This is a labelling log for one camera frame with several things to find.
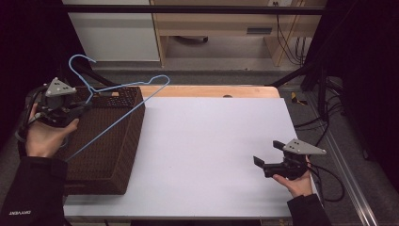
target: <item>brown wicker basket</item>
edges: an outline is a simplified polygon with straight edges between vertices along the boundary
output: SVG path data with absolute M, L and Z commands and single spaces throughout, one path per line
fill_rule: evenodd
M 75 101 L 85 101 L 86 88 L 77 88 Z M 121 88 L 95 95 L 93 107 L 80 118 L 58 158 L 66 159 L 97 137 L 143 100 L 139 87 Z M 144 104 L 69 161 L 66 195 L 124 194 L 129 183 L 144 119 Z

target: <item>blue wire hanger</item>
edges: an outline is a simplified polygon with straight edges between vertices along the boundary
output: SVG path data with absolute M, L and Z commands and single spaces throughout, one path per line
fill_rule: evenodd
M 122 84 L 122 85 L 118 85 L 115 87 L 108 87 L 108 88 L 104 88 L 104 89 L 95 89 L 94 87 L 92 87 L 91 85 L 88 84 L 88 82 L 85 80 L 85 78 L 83 78 L 82 75 L 80 75 L 72 66 L 72 61 L 74 58 L 76 57 L 83 57 L 85 59 L 87 59 L 88 61 L 91 62 L 96 62 L 94 59 L 89 58 L 87 56 L 84 55 L 74 55 L 70 58 L 69 60 L 69 66 L 70 69 L 80 78 L 80 80 L 83 81 L 83 83 L 85 84 L 85 86 L 88 88 L 88 91 L 90 92 L 90 95 L 88 97 L 88 99 L 86 100 L 86 104 L 88 102 L 90 102 L 91 98 L 93 97 L 94 93 L 98 93 L 98 92 L 102 92 L 102 91 L 108 91 L 108 90 L 112 90 L 112 89 L 119 89 L 119 88 L 124 88 L 124 87 L 129 87 L 129 86 L 137 86 L 137 85 L 150 85 L 152 83 L 152 81 L 154 79 L 157 78 L 161 78 L 164 77 L 167 79 L 167 82 L 160 87 L 158 90 L 156 90 L 154 93 L 152 93 L 149 97 L 147 97 L 146 99 L 144 99 L 142 102 L 140 102 L 138 105 L 136 105 L 135 107 L 133 107 L 131 110 L 129 110 L 126 114 L 124 114 L 122 117 L 120 117 L 118 120 L 116 120 L 114 123 L 112 123 L 110 126 L 108 126 L 108 128 L 106 128 L 105 130 L 103 130 L 97 137 L 95 137 L 93 140 L 89 141 L 86 145 L 84 145 L 81 149 L 79 149 L 76 153 L 74 153 L 73 155 L 71 155 L 69 158 L 67 158 L 65 161 L 69 162 L 71 159 L 73 159 L 74 157 L 76 157 L 78 154 L 80 154 L 82 151 L 85 150 L 86 147 L 88 147 L 91 143 L 93 143 L 94 141 L 96 141 L 99 137 L 101 137 L 103 134 L 105 134 L 107 131 L 109 131 L 112 127 L 114 127 L 116 124 L 118 124 L 120 121 L 122 121 L 123 119 L 125 119 L 128 115 L 130 115 L 132 112 L 134 112 L 136 109 L 138 109 L 141 105 L 143 105 L 144 103 L 146 103 L 148 100 L 150 100 L 150 98 L 152 96 L 154 96 L 156 93 L 158 93 L 160 90 L 162 90 L 165 86 L 167 86 L 170 83 L 170 79 L 169 77 L 167 77 L 164 74 L 160 74 L 160 75 L 156 75 L 154 76 L 152 79 L 150 79 L 149 82 L 134 82 L 134 83 L 129 83 L 129 84 Z

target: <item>white table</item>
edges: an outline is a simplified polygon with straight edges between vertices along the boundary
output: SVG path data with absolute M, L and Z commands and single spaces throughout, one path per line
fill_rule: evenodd
M 282 161 L 296 137 L 280 98 L 168 98 L 146 103 L 125 195 L 68 197 L 67 218 L 289 218 L 286 188 L 253 164 Z

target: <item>human hand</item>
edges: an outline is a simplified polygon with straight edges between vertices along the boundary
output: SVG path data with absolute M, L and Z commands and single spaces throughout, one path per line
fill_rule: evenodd
M 37 106 L 37 104 L 33 105 L 30 119 L 36 114 Z M 33 122 L 26 137 L 27 156 L 53 157 L 64 138 L 77 129 L 78 122 L 79 120 L 75 119 L 65 128 L 51 127 L 40 121 Z
M 311 188 L 311 173 L 308 170 L 301 177 L 298 177 L 292 181 L 277 174 L 273 175 L 273 179 L 275 179 L 282 186 L 287 187 L 293 198 L 301 195 L 309 196 L 313 194 L 313 190 Z

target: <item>black sleeve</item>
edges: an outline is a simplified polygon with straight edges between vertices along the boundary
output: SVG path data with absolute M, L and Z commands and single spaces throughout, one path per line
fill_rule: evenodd
M 294 226 L 328 226 L 331 222 L 317 195 L 298 196 L 288 201 Z
M 23 157 L 3 203 L 0 225 L 63 225 L 67 168 L 61 160 Z

